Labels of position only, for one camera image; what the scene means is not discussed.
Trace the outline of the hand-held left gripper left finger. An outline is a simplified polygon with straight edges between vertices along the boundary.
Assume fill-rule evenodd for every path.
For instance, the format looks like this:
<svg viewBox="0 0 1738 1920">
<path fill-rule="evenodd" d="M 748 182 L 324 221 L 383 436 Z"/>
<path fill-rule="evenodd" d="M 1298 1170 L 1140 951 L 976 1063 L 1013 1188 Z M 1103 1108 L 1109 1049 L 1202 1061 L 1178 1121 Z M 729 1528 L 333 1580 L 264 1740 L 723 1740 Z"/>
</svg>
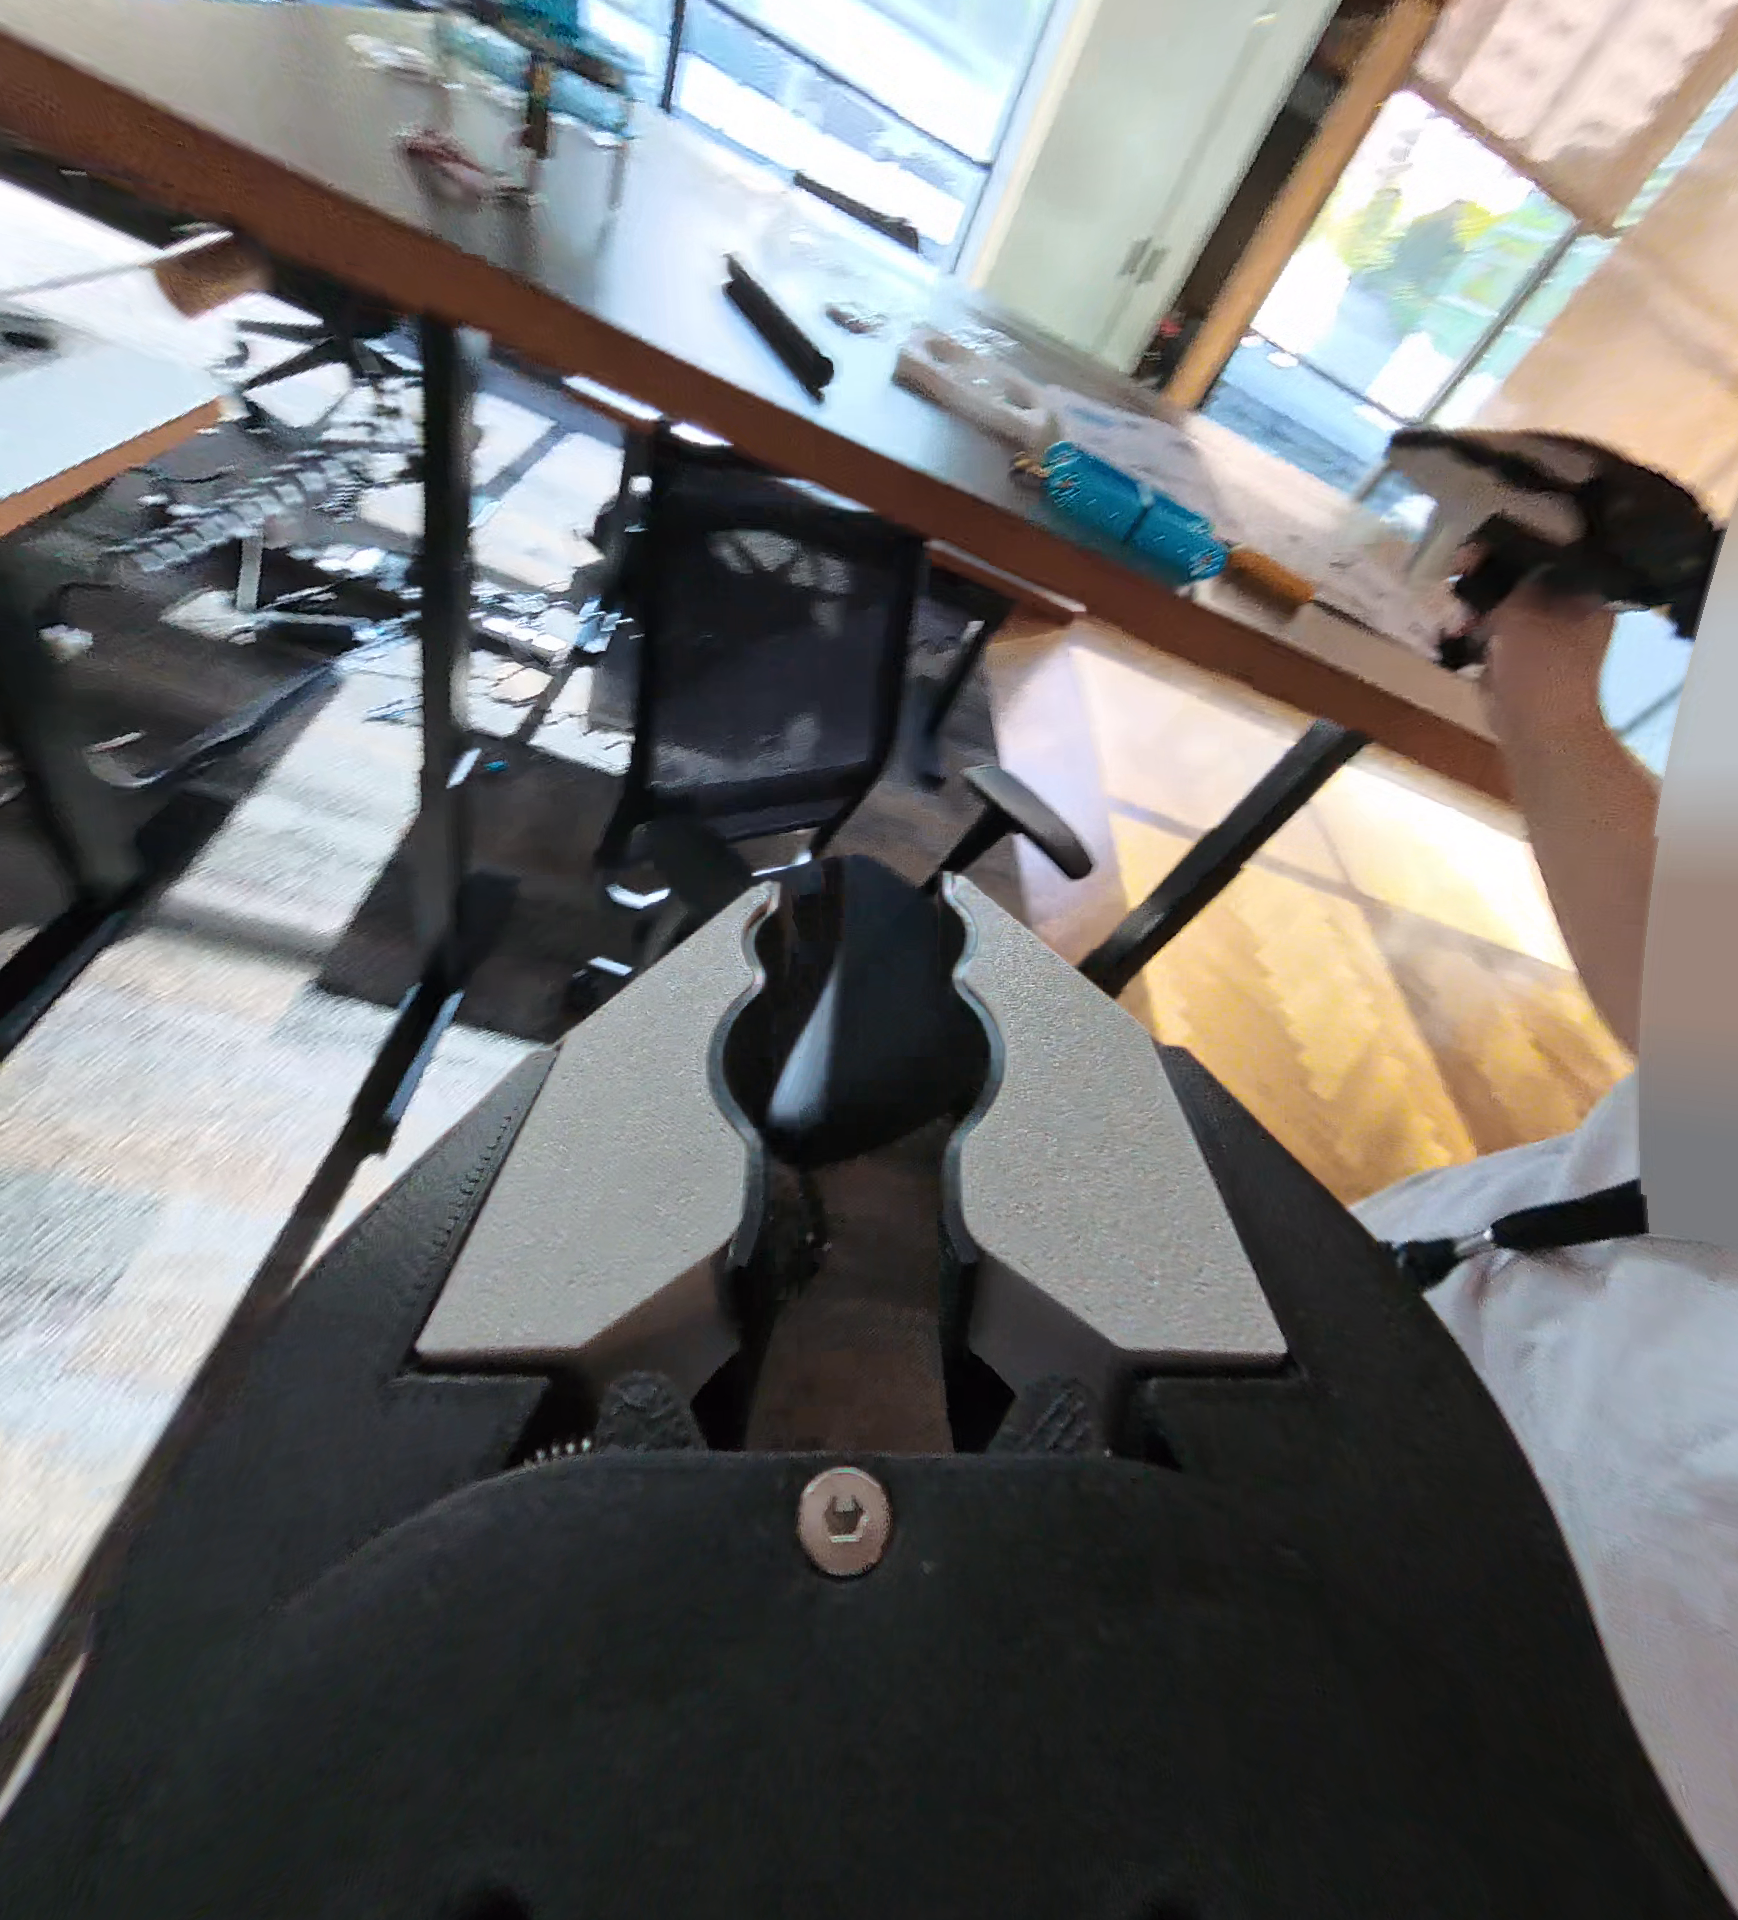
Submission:
<svg viewBox="0 0 1738 1920">
<path fill-rule="evenodd" d="M 417 1337 L 439 1369 L 719 1369 L 765 1154 L 724 1074 L 761 996 L 755 883 L 569 1033 Z"/>
</svg>

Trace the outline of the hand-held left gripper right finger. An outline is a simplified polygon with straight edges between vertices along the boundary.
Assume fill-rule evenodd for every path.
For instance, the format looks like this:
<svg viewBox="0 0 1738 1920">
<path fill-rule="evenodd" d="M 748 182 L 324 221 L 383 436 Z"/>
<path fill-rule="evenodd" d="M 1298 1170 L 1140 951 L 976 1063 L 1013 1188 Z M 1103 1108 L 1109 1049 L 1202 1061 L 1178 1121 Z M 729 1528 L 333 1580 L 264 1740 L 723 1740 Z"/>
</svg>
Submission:
<svg viewBox="0 0 1738 1920">
<path fill-rule="evenodd" d="M 986 1070 L 944 1156 L 998 1376 L 1264 1371 L 1288 1345 L 1146 1030 L 965 877 L 952 983 Z"/>
</svg>

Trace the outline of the person's right forearm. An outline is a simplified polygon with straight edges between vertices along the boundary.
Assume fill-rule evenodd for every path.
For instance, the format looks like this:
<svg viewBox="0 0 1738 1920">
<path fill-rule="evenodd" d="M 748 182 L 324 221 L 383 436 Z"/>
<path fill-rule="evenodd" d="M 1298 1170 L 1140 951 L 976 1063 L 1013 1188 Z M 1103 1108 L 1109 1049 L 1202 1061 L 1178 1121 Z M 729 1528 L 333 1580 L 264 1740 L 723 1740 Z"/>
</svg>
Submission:
<svg viewBox="0 0 1738 1920">
<path fill-rule="evenodd" d="M 1660 782 L 1595 699 L 1555 707 L 1494 690 L 1490 707 L 1561 940 L 1604 1028 L 1637 1056 Z"/>
</svg>

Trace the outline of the white desk with wooden edge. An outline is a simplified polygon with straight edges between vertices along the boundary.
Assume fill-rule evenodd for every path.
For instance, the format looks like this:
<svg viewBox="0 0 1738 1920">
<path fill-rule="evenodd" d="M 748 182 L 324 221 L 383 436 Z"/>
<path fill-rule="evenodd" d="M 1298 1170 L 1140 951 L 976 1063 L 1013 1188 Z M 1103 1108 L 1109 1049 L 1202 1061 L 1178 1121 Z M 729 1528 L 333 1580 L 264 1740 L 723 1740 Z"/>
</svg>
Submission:
<svg viewBox="0 0 1738 1920">
<path fill-rule="evenodd" d="M 341 479 L 211 373 L 0 295 L 0 1063 L 327 702 L 325 649 L 169 612 Z"/>
</svg>

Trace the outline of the person's right hand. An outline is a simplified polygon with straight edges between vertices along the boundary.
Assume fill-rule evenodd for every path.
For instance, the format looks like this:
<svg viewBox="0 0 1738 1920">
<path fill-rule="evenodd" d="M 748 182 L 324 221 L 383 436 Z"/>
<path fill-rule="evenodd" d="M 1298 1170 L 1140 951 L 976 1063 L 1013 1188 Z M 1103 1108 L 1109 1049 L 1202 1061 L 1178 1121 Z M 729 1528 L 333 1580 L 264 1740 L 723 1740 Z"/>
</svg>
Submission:
<svg viewBox="0 0 1738 1920">
<path fill-rule="evenodd" d="M 1602 668 L 1615 623 L 1605 603 L 1544 586 L 1516 589 L 1482 616 L 1482 687 L 1496 733 L 1602 725 Z"/>
</svg>

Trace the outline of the beige window blind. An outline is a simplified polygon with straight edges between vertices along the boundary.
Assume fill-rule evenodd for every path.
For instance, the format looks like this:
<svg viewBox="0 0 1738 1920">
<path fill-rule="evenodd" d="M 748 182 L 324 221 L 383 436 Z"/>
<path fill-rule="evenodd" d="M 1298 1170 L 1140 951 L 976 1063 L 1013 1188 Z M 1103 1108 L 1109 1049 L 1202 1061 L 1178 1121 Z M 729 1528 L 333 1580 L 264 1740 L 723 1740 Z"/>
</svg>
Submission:
<svg viewBox="0 0 1738 1920">
<path fill-rule="evenodd" d="M 1738 1 L 1455 1 L 1409 86 L 1610 236 L 1738 72 Z"/>
</svg>

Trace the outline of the blue ribbed part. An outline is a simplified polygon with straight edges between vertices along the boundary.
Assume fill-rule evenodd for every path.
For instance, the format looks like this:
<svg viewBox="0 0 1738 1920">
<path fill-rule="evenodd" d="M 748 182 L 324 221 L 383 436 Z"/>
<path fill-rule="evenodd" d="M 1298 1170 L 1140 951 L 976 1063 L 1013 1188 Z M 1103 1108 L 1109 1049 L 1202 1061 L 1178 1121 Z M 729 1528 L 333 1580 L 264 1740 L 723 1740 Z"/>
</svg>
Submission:
<svg viewBox="0 0 1738 1920">
<path fill-rule="evenodd" d="M 1024 467 L 1051 509 L 1096 539 L 1129 545 L 1153 507 L 1149 485 L 1072 440 L 1054 440 Z"/>
<path fill-rule="evenodd" d="M 1173 590 L 1216 581 L 1228 561 L 1228 547 L 1211 523 L 1168 492 L 1140 495 L 1123 545 Z"/>
</svg>

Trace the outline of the black mesh office chair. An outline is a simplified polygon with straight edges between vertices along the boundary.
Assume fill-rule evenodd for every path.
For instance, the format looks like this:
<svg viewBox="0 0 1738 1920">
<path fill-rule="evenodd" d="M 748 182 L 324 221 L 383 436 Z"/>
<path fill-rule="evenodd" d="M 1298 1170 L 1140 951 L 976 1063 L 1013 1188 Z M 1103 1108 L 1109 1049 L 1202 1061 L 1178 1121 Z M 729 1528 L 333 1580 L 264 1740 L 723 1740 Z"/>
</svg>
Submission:
<svg viewBox="0 0 1738 1920">
<path fill-rule="evenodd" d="M 593 956 L 562 1011 L 576 1021 L 710 917 L 736 850 L 805 833 L 827 850 L 898 747 L 918 612 L 959 620 L 956 653 L 918 733 L 916 779 L 940 780 L 940 725 L 1017 612 L 1061 603 L 954 548 L 682 429 L 646 429 L 617 496 L 607 663 L 631 667 L 626 773 L 594 853 L 637 917 L 634 956 Z"/>
</svg>

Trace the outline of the white cabinet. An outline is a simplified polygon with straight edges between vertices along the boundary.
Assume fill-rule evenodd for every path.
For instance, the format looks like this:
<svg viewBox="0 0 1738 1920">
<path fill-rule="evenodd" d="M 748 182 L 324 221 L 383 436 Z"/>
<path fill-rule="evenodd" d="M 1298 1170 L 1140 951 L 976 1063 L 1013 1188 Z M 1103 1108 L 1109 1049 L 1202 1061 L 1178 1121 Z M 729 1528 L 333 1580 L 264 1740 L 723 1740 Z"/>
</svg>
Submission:
<svg viewBox="0 0 1738 1920">
<path fill-rule="evenodd" d="M 1335 12 L 1080 3 L 972 287 L 1051 341 L 1133 371 Z"/>
</svg>

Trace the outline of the person's white shirt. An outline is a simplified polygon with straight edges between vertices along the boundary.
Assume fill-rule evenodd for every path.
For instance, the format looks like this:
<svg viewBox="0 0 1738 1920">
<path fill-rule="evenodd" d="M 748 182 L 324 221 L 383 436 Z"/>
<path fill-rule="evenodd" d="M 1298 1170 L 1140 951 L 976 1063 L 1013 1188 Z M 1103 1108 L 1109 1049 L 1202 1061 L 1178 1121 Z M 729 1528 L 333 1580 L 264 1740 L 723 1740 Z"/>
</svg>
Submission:
<svg viewBox="0 0 1738 1920">
<path fill-rule="evenodd" d="M 1738 1910 L 1738 1254 L 1492 1254 L 1428 1300 L 1524 1448 L 1650 1764 Z"/>
</svg>

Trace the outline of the long black bar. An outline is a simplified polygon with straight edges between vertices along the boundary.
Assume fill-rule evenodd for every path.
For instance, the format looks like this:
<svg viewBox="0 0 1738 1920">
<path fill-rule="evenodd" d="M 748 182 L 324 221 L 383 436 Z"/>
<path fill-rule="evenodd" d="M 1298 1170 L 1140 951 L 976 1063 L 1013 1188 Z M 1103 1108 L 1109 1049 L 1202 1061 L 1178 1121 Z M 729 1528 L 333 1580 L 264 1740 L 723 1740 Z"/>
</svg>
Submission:
<svg viewBox="0 0 1738 1920">
<path fill-rule="evenodd" d="M 823 400 L 836 374 L 831 355 L 736 252 L 723 257 L 721 292 L 795 384 Z"/>
<path fill-rule="evenodd" d="M 915 223 L 897 212 L 885 210 L 878 205 L 864 203 L 844 188 L 818 179 L 807 170 L 795 170 L 791 185 L 809 195 L 809 199 L 829 205 L 832 210 L 841 212 L 844 218 L 864 226 L 904 252 L 920 255 L 923 241 Z"/>
</svg>

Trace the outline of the blue hobby robot parts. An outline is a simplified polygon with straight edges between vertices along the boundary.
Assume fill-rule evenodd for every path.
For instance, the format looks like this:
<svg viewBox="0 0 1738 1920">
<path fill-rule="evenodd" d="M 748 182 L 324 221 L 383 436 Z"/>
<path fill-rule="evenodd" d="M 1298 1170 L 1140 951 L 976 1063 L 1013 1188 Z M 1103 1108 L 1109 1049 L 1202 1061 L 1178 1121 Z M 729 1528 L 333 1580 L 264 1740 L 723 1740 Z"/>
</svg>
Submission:
<svg viewBox="0 0 1738 1920">
<path fill-rule="evenodd" d="M 581 3 L 435 1 L 408 77 L 429 88 L 397 135 L 405 167 L 471 205 L 539 205 L 564 135 L 612 167 L 621 195 L 639 68 L 582 20 Z"/>
</svg>

